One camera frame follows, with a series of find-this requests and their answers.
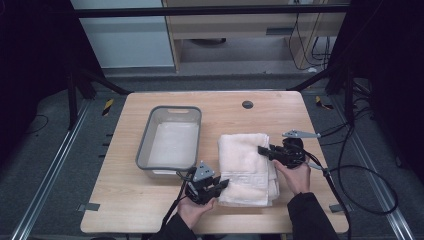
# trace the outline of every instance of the white towel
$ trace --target white towel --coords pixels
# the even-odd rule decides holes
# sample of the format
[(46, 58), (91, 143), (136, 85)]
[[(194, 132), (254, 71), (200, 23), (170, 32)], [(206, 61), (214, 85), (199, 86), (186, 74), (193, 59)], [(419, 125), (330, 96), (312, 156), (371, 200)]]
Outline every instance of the white towel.
[(221, 181), (230, 179), (218, 203), (224, 206), (271, 206), (279, 192), (272, 162), (258, 153), (269, 147), (264, 133), (222, 135), (218, 140)]

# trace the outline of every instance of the table top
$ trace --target table top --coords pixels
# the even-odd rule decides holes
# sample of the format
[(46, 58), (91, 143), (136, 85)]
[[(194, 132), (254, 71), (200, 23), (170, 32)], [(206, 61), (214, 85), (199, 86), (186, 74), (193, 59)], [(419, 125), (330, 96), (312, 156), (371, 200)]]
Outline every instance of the table top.
[[(253, 108), (245, 109), (244, 101)], [(297, 129), (315, 132), (303, 98), (291, 91), (150, 92), (128, 96), (104, 159), (90, 203), (81, 223), (86, 233), (154, 233), (178, 195), (182, 181), (154, 179), (138, 168), (135, 159), (151, 110), (156, 106), (196, 106), (202, 112), (198, 162), (203, 160), (219, 176), (218, 139), (222, 134), (266, 133), (270, 144), (282, 145), (282, 133)], [(318, 140), (303, 139), (304, 148), (326, 165)], [(215, 204), (193, 231), (209, 233), (290, 233), (287, 203), (293, 194), (281, 175), (280, 197), (271, 207), (225, 207)], [(322, 172), (312, 169), (311, 191), (328, 215), (336, 232), (346, 232), (342, 212)]]

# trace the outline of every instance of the gray plastic tray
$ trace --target gray plastic tray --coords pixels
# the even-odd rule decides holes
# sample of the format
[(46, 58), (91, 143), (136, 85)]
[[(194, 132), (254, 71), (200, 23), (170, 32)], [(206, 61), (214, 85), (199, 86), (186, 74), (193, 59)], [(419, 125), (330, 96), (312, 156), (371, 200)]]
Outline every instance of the gray plastic tray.
[(193, 106), (157, 106), (150, 112), (136, 163), (150, 177), (177, 176), (197, 162), (202, 113)]

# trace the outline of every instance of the hand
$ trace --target hand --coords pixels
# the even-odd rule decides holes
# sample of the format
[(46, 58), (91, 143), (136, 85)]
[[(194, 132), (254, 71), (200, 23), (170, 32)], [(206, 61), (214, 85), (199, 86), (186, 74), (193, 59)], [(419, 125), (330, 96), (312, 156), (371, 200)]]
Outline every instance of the hand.
[(185, 197), (178, 203), (178, 214), (187, 224), (188, 228), (192, 229), (200, 220), (200, 217), (207, 211), (213, 208), (216, 199), (212, 198), (207, 204), (199, 205)]
[(308, 164), (300, 164), (297, 168), (287, 168), (277, 160), (272, 160), (274, 166), (283, 173), (289, 189), (296, 196), (299, 193), (310, 192), (311, 168)]

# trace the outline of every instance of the white cabinet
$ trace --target white cabinet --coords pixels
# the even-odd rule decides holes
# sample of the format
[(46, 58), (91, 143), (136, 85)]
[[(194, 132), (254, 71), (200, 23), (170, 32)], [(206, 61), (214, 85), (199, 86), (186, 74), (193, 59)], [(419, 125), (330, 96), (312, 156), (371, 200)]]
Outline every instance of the white cabinet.
[[(162, 7), (160, 0), (71, 0), (75, 9)], [(164, 17), (81, 18), (103, 69), (174, 67)]]

